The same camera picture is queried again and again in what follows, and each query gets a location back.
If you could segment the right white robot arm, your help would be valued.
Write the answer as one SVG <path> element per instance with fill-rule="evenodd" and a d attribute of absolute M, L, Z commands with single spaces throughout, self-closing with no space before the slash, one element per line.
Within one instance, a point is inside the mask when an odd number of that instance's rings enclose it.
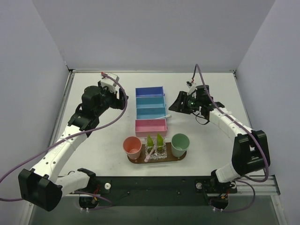
<path fill-rule="evenodd" d="M 180 91 L 169 110 L 184 114 L 199 112 L 200 116 L 216 125 L 233 142 L 231 161 L 212 171 L 212 185 L 228 185 L 259 170 L 265 170 L 265 178 L 268 178 L 270 154 L 266 134 L 247 127 L 233 117 L 222 103 L 215 102 L 208 85 L 192 86 L 189 92 Z"/>

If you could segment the green plastic cup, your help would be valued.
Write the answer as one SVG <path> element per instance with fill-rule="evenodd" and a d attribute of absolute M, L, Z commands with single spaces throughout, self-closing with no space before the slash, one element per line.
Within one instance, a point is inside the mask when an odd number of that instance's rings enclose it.
<path fill-rule="evenodd" d="M 172 154 L 175 157 L 181 157 L 189 148 L 190 140 L 184 134 L 175 134 L 171 140 Z"/>

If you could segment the yellow-green toothpaste tube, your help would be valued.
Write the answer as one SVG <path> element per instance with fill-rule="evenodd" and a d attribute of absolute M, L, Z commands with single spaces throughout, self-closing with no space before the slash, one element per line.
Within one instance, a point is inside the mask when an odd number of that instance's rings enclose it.
<path fill-rule="evenodd" d="M 147 136 L 147 148 L 146 151 L 150 154 L 150 152 L 154 148 L 154 142 L 150 135 Z"/>
<path fill-rule="evenodd" d="M 157 152 L 161 153 L 163 152 L 163 145 L 164 145 L 164 140 L 162 136 L 157 133 Z"/>

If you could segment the pink plastic cup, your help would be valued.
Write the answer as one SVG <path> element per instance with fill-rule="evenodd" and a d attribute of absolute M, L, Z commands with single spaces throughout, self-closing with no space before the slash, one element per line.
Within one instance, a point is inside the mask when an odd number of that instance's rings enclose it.
<path fill-rule="evenodd" d="M 138 137 L 131 136 L 123 142 L 123 149 L 129 159 L 136 160 L 140 157 L 142 142 Z"/>

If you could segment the clear textured plastic box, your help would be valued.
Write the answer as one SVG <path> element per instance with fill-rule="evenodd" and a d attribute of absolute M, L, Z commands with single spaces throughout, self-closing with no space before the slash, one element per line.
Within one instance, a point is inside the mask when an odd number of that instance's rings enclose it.
<path fill-rule="evenodd" d="M 161 153 L 157 152 L 157 138 L 156 137 L 152 137 L 152 139 L 153 139 L 153 142 L 154 142 L 154 149 L 155 149 L 155 151 L 151 155 L 150 159 L 162 159 L 162 158 L 166 158 L 167 157 L 167 150 L 166 150 L 165 138 L 163 137 L 164 145 L 163 145 L 163 152 L 161 152 Z M 147 148 L 147 137 L 144 138 L 144 144 L 145 144 L 144 149 L 146 151 L 146 148 Z"/>

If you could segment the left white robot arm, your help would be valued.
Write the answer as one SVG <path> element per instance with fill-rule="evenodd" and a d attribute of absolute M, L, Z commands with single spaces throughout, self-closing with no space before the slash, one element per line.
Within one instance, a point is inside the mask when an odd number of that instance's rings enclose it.
<path fill-rule="evenodd" d="M 99 117 L 107 109 L 125 111 L 128 97 L 123 88 L 111 91 L 108 86 L 89 86 L 84 90 L 82 103 L 69 120 L 57 142 L 30 170 L 23 169 L 18 175 L 22 199 L 52 211 L 62 197 L 82 189 L 90 193 L 96 188 L 95 173 L 80 168 L 62 178 L 62 168 L 92 132 L 99 129 Z"/>

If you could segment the white toothbrush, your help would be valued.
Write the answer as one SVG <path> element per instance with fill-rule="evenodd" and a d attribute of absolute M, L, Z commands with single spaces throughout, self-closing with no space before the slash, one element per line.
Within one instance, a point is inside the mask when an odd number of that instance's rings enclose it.
<path fill-rule="evenodd" d="M 156 119 L 156 120 L 159 120 L 159 119 L 167 119 L 167 118 L 170 118 L 170 117 L 172 117 L 172 115 L 167 114 L 167 115 L 165 115 L 165 116 L 158 117 L 158 118 L 155 118 L 155 119 Z"/>

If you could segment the pink toothbrush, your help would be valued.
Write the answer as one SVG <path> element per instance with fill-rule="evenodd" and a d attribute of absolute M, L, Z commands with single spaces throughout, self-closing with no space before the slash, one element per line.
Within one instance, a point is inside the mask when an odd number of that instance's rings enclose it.
<path fill-rule="evenodd" d="M 154 147 L 149 147 L 147 150 L 146 150 L 146 157 L 145 157 L 145 160 L 144 162 L 147 163 L 149 160 L 150 160 L 150 157 L 151 155 L 153 154 L 153 152 L 155 151 Z"/>

